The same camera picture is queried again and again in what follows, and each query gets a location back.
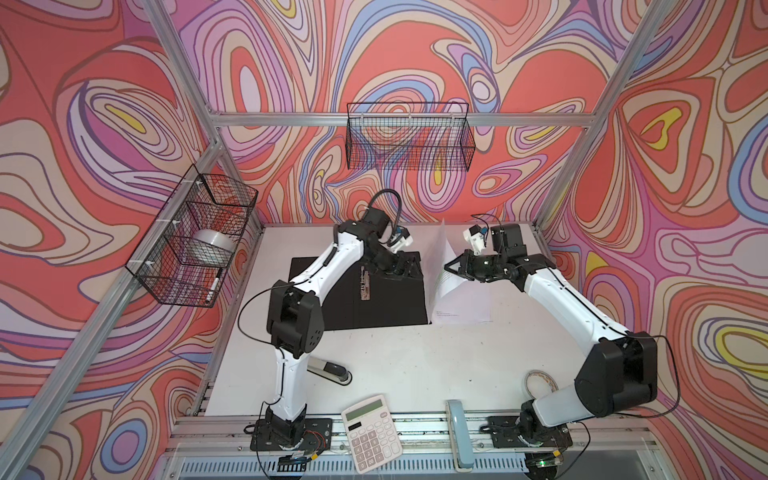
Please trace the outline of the printed paper sheets stack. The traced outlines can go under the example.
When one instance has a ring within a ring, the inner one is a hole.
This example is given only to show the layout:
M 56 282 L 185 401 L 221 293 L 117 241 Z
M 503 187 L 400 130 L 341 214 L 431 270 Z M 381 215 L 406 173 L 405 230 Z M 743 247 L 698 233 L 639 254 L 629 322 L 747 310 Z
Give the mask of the printed paper sheets stack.
M 441 223 L 424 259 L 428 319 L 436 325 L 490 322 L 490 290 L 477 281 L 466 280 L 444 269 L 459 256 L 449 240 L 446 226 Z

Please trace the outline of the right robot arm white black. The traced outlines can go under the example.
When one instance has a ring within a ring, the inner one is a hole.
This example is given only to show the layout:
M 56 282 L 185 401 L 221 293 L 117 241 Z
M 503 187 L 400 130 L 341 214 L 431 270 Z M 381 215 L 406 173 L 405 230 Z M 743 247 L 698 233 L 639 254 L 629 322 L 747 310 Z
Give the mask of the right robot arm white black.
M 468 281 L 508 281 L 541 304 L 570 334 L 584 363 L 573 383 L 521 407 L 520 428 L 530 434 L 602 418 L 657 398 L 657 342 L 612 320 L 579 293 L 543 254 L 530 254 L 517 224 L 473 225 L 469 245 L 444 270 Z

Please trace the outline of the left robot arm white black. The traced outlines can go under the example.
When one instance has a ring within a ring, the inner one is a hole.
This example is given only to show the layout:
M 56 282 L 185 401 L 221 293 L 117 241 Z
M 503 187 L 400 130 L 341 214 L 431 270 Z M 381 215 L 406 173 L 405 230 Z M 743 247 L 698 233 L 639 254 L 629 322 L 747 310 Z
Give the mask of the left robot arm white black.
M 330 245 L 304 271 L 273 284 L 266 329 L 278 362 L 277 398 L 266 407 L 268 426 L 287 435 L 304 430 L 310 353 L 322 339 L 322 305 L 337 281 L 360 264 L 385 276 L 415 278 L 415 257 L 406 250 L 412 243 L 407 228 L 370 207 L 360 220 L 336 225 Z

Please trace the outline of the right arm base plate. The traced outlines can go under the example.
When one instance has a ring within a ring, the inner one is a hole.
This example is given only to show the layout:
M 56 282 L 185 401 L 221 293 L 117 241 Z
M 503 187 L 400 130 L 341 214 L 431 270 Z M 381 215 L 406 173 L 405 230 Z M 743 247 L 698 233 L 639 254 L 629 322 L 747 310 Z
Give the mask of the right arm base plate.
M 523 419 L 519 416 L 489 416 L 479 432 L 488 434 L 495 448 L 563 450 L 573 445 L 567 426 L 545 427 L 527 415 Z

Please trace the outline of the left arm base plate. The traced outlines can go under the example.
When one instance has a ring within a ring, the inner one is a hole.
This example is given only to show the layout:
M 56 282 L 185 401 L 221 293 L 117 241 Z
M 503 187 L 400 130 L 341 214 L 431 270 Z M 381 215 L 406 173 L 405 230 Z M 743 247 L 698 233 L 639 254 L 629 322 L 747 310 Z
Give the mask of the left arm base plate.
M 249 448 L 254 452 L 322 452 L 332 443 L 333 420 L 309 418 L 285 423 L 275 417 L 260 419 L 251 432 Z

